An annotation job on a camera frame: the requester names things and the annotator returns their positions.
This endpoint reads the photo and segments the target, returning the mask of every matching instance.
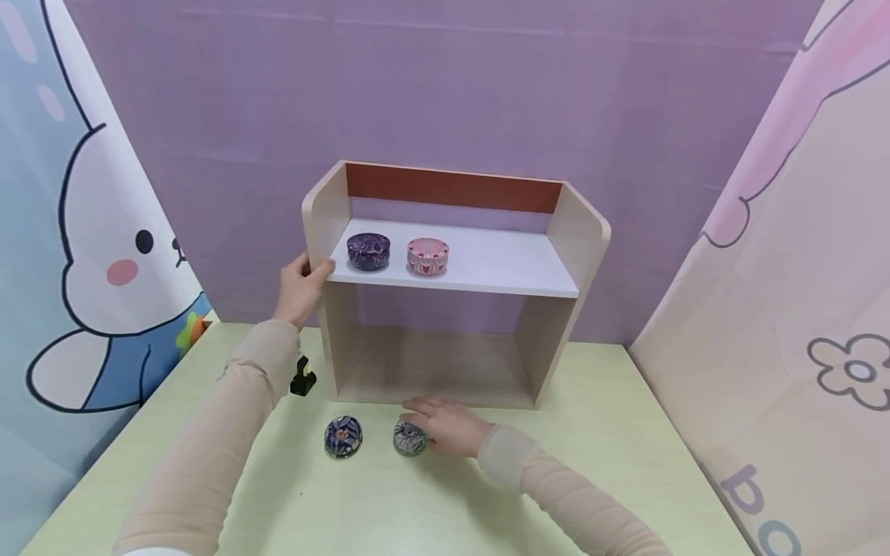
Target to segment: hand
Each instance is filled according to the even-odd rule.
[[[281,269],[278,304],[272,318],[302,328],[321,298],[321,288],[334,271],[334,261],[327,259],[315,270],[309,268],[309,255],[298,256]]]
[[[400,419],[420,427],[426,433],[430,448],[459,457],[476,457],[489,436],[493,423],[483,421],[464,406],[436,398],[420,396],[402,404],[416,411],[400,415]]]

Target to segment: tin lid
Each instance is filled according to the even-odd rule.
[[[392,445],[396,452],[404,456],[421,455],[426,450],[426,433],[400,419],[392,432]]]
[[[346,248],[358,254],[380,254],[389,251],[390,240],[383,234],[368,231],[346,240]]]
[[[449,247],[441,239],[417,238],[409,241],[408,252],[421,259],[437,259],[447,255]]]
[[[325,450],[335,459],[345,459],[355,454],[361,447],[361,441],[361,425],[355,417],[337,417],[325,430]]]

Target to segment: table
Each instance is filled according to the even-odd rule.
[[[162,451],[195,411],[250,325],[214,323],[26,547],[25,556],[108,553]],[[330,401],[317,329],[303,352],[319,376],[288,396],[254,444],[220,554],[578,554],[528,497],[490,484],[472,461],[392,449],[400,409]],[[570,342],[538,411],[480,410],[522,428],[645,520],[678,556],[751,556],[630,357]],[[357,417],[364,444],[326,455],[322,433]]]

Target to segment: fabric backdrop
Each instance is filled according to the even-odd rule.
[[[667,291],[818,4],[69,0],[223,320],[270,314],[278,269],[304,246],[303,195],[352,158],[569,179],[613,230],[573,338],[624,343]],[[415,326],[509,328],[520,301],[363,298],[391,322],[417,296],[429,317]]]
[[[631,353],[767,556],[890,553],[890,0],[827,2]]]
[[[200,332],[173,241],[61,0],[0,0],[0,555]]]

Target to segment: pink cheek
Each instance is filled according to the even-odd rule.
[[[112,286],[126,286],[139,274],[139,265],[132,259],[114,261],[105,271],[105,278]]]

